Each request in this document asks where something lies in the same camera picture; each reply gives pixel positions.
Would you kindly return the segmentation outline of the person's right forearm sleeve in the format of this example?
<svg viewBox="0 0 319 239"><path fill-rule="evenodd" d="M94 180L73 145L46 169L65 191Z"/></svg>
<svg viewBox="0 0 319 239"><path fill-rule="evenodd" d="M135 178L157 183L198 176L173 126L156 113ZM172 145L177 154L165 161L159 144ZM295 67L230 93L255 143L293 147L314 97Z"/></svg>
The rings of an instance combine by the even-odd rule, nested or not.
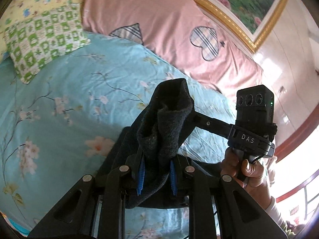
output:
<svg viewBox="0 0 319 239"><path fill-rule="evenodd" d="M284 221L284 219L282 218L281 213L277 209L276 200L273 196L271 197L270 205L266 208L265 211L275 221L275 223L277 223L281 227L288 238L294 238L296 236L296 234L288 228L287 222Z"/></svg>

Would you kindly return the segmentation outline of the person's right hand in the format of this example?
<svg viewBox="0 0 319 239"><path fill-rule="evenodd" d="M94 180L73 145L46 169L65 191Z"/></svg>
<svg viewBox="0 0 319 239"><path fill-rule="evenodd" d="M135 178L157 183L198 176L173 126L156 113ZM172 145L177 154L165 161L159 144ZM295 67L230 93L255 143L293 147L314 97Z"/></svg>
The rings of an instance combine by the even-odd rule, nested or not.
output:
<svg viewBox="0 0 319 239"><path fill-rule="evenodd" d="M232 177L263 209L269 207L271 203L269 178L263 165L259 162L250 164L247 160L240 161L232 148L229 147L225 151L221 166L221 175ZM248 178L246 185L237 178L239 171Z"/></svg>

